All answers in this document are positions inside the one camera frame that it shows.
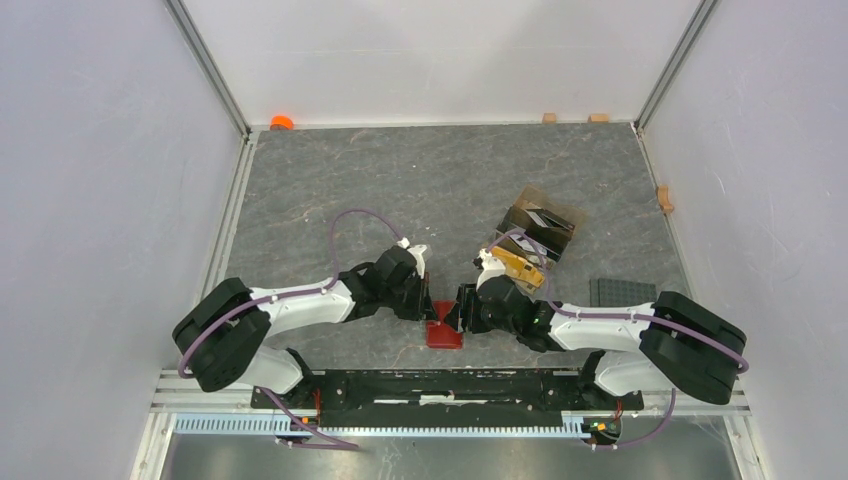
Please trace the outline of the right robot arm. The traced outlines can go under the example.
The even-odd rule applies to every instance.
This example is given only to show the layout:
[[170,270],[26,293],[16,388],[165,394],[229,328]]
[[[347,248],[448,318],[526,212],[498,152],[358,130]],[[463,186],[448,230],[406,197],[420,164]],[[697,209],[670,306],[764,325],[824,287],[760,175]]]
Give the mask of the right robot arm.
[[444,321],[464,334],[506,332],[540,353],[591,351],[588,374],[577,382],[580,400],[591,408],[635,392],[672,389],[726,405],[738,375],[749,368],[741,329],[671,291],[639,305],[578,307],[533,299],[500,275],[462,285]]

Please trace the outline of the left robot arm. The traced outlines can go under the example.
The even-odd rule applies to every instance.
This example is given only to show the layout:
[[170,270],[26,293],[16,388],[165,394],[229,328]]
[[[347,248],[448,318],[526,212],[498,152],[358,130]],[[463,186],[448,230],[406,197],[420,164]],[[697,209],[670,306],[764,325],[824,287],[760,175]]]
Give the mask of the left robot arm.
[[343,324],[390,310],[402,320],[435,316],[426,277],[427,245],[402,240],[374,262],[364,262],[319,283],[249,288],[233,277],[219,283],[174,328],[182,357],[178,374],[202,391],[234,383],[265,387],[290,407],[306,405],[314,381],[292,351],[267,339],[318,324]]

